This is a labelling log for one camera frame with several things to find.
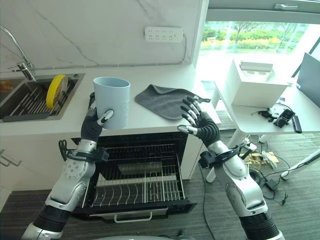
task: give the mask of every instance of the plastic cup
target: plastic cup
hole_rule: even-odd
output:
[[[98,118],[109,109],[114,111],[113,117],[103,125],[104,129],[123,129],[127,125],[130,85],[118,77],[102,76],[93,80]]]

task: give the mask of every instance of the marble backsplash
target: marble backsplash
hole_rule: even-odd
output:
[[[203,0],[2,0],[0,22],[37,69],[190,63]],[[181,27],[180,43],[144,39],[146,26]],[[0,32],[0,71],[21,60]]]

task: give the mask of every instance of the electronic device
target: electronic device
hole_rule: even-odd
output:
[[[288,122],[294,117],[294,115],[296,115],[295,112],[285,109],[273,124],[282,128],[284,125],[289,124]]]
[[[304,54],[296,87],[320,108],[320,61]]]

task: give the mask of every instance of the kitchen sink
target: kitchen sink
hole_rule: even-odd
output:
[[[0,79],[1,90],[4,90],[1,91],[0,98],[0,120],[17,122],[60,119],[84,75],[84,73],[66,74],[67,90],[62,93],[53,109],[47,108],[46,97],[55,75],[37,76],[36,81],[24,78]]]

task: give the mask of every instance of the microfiber towel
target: microfiber towel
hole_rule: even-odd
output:
[[[134,100],[152,112],[170,120],[182,119],[184,111],[180,108],[182,99],[187,97],[197,99],[199,103],[210,102],[210,99],[182,88],[162,87],[150,84],[143,92],[135,96]]]

